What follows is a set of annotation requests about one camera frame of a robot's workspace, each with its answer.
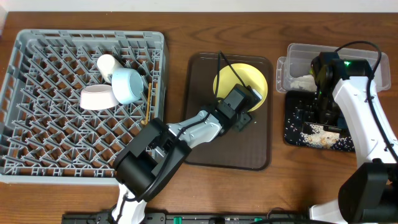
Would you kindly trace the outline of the wooden chopstick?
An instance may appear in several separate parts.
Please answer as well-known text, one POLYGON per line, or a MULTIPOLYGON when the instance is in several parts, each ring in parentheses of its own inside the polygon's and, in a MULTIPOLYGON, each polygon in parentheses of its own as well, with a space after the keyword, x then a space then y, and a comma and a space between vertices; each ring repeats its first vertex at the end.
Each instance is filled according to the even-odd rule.
POLYGON ((146 125, 149 121, 149 112, 150 112, 150 106, 151 106, 151 98, 152 98, 152 83, 149 83, 148 86, 148 95, 147 95, 147 105, 146 105, 146 117, 145 120, 142 120, 141 123, 143 125, 146 125))
POLYGON ((158 94, 158 83, 155 83, 155 99, 154 99, 154 112, 152 115, 152 119, 156 118, 156 108, 157 108, 157 94, 158 94))

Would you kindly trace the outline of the white plastic cup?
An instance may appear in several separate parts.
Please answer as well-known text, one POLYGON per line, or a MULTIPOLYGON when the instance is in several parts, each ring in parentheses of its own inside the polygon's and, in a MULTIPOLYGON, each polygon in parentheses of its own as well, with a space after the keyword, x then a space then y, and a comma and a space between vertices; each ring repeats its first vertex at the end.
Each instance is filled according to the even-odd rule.
POLYGON ((96 65, 106 83, 111 83, 111 77, 114 71, 123 67, 119 61, 110 54, 101 55, 96 65))

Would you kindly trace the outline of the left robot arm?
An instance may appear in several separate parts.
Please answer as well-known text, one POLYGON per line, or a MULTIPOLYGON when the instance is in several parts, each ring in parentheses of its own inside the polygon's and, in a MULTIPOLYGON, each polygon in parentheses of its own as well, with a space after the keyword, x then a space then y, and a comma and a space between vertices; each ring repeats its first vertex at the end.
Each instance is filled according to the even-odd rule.
POLYGON ((143 221, 147 202, 168 184, 192 149, 231 128, 242 130, 251 120, 249 110, 263 99, 250 86, 236 84, 226 97, 215 98, 190 119, 171 124, 159 118, 150 121, 113 162, 119 183, 113 222, 143 221))

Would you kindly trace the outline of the light blue bowl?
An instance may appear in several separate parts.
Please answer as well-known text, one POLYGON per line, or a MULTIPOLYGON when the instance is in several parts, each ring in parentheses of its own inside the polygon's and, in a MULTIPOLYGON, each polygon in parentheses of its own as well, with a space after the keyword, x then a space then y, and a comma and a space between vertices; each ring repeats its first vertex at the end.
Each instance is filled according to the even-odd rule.
POLYGON ((144 91, 141 75, 131 68, 115 69, 111 86, 116 99, 123 105, 139 100, 144 91))

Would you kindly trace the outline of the pink white bowl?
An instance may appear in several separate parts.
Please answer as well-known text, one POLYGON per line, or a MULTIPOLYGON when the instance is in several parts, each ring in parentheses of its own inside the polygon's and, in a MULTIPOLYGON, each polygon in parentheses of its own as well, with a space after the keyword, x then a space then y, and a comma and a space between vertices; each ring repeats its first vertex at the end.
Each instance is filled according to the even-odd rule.
POLYGON ((91 85, 81 91, 80 107, 85 110, 105 110, 118 104, 110 85, 91 85))

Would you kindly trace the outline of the yellow round plate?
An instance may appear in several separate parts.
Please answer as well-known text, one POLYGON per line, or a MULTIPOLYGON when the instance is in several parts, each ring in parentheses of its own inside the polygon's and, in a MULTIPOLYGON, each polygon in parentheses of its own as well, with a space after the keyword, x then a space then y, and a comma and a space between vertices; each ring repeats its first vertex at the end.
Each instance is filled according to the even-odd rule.
MULTIPOLYGON (((232 67, 246 86, 250 86, 261 94, 262 100, 248 111, 252 112, 258 109, 265 102, 268 94, 268 84, 265 76, 256 67, 246 63, 234 63, 232 64, 232 67)), ((241 84, 241 82, 228 65, 223 67, 220 70, 217 93, 218 101, 220 101, 221 98, 226 98, 235 84, 241 84)), ((216 90, 216 85, 217 77, 215 77, 213 82, 213 92, 216 90)))

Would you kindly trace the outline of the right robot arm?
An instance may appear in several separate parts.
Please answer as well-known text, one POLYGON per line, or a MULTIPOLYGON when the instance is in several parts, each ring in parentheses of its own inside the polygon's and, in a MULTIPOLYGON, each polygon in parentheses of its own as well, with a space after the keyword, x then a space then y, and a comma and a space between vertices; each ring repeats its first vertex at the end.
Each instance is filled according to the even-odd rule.
POLYGON ((317 86, 318 117, 334 123, 343 115, 356 153, 357 170, 331 202, 314 205, 312 220, 329 223, 397 222, 397 138, 382 109, 365 59, 344 60, 321 52, 311 62, 317 86))

